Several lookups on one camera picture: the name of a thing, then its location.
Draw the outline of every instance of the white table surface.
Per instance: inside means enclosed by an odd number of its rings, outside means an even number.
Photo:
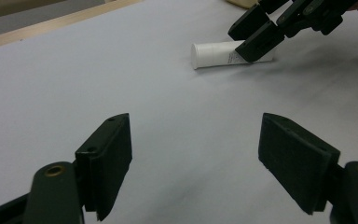
[[[358,14],[286,39],[272,63],[193,70],[191,44],[230,40],[243,12],[145,0],[0,47],[0,204],[129,112],[133,161],[103,223],[329,223],[330,206],[306,215],[258,161],[258,137],[275,113],[358,161]]]

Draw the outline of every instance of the white cylinder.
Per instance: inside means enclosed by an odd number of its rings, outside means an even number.
[[[201,67],[211,67],[218,65],[247,63],[236,51],[242,41],[230,41],[210,44],[193,44],[191,47],[191,63],[194,69]],[[272,50],[258,62],[271,61],[273,58]]]

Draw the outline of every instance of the robotic hand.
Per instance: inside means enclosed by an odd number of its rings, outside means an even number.
[[[288,0],[259,0],[231,26],[228,35],[234,40],[244,40],[235,50],[245,61],[259,60],[285,37],[291,38],[303,29],[312,28],[329,35],[342,23],[341,15],[358,0],[296,0],[275,24],[267,14],[286,2]]]

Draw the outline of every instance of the white tube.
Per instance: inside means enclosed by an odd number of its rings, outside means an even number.
[[[191,63],[193,68],[248,63],[235,51],[235,48],[241,43],[243,41],[193,44],[191,47]],[[264,55],[257,63],[271,61],[274,53],[275,49]]]

